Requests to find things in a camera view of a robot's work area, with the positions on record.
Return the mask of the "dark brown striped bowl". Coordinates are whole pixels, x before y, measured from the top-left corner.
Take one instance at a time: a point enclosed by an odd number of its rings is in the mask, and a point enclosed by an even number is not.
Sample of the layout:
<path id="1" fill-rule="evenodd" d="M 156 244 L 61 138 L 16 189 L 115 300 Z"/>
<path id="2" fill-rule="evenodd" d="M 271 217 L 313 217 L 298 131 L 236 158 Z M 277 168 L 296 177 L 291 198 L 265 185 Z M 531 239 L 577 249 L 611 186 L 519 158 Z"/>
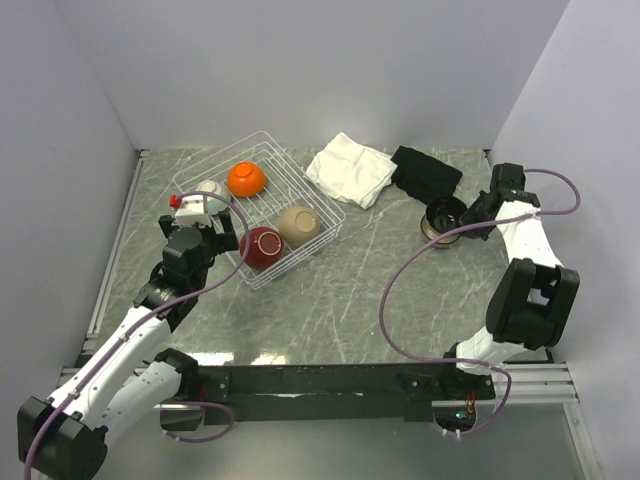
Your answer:
<path id="1" fill-rule="evenodd" d="M 424 221 L 424 219 L 420 224 L 420 230 L 425 237 L 426 242 L 435 241 L 433 247 L 437 249 L 449 249 L 459 239 L 458 235 L 445 236 L 443 233 L 440 233 L 437 230 L 433 229 L 428 222 Z"/>

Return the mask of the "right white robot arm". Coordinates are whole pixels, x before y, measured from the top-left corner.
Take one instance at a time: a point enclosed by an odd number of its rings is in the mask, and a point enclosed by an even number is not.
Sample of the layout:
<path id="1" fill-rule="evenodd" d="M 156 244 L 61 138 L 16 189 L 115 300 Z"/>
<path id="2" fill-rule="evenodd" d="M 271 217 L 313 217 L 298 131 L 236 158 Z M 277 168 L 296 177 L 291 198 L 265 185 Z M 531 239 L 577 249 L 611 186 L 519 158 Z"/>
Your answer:
<path id="1" fill-rule="evenodd" d="M 491 297 L 485 326 L 447 353 L 456 358 L 438 374 L 440 391 L 460 398 L 481 383 L 490 368 L 511 357 L 556 345 L 573 306 L 580 277 L 554 254 L 541 218 L 547 214 L 525 187 L 527 170 L 493 167 L 490 187 L 454 223 L 456 236 L 486 240 L 497 230 L 509 265 Z"/>

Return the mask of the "orange ceramic bowl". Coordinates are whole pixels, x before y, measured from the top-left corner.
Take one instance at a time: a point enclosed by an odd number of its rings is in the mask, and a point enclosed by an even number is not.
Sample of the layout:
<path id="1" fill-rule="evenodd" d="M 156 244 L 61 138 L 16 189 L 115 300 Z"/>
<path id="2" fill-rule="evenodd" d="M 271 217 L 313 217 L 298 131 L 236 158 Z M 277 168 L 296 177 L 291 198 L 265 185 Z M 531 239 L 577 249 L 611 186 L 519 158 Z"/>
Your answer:
<path id="1" fill-rule="evenodd" d="M 227 175 L 227 187 L 236 197 L 258 195 L 266 186 L 267 178 L 255 163 L 243 161 L 235 164 Z"/>

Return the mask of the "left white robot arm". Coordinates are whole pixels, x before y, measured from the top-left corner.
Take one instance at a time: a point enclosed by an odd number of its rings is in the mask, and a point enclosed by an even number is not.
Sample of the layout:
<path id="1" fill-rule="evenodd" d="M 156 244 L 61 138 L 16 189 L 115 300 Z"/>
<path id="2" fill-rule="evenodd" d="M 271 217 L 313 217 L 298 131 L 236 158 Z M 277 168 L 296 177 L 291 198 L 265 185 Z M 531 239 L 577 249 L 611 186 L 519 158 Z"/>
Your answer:
<path id="1" fill-rule="evenodd" d="M 184 226 L 164 215 L 159 224 L 167 240 L 162 259 L 117 330 L 62 386 L 20 407 L 23 478 L 91 479 L 115 440 L 155 405 L 209 407 L 198 362 L 187 354 L 167 349 L 140 376 L 134 371 L 211 291 L 209 269 L 239 241 L 228 211 Z"/>

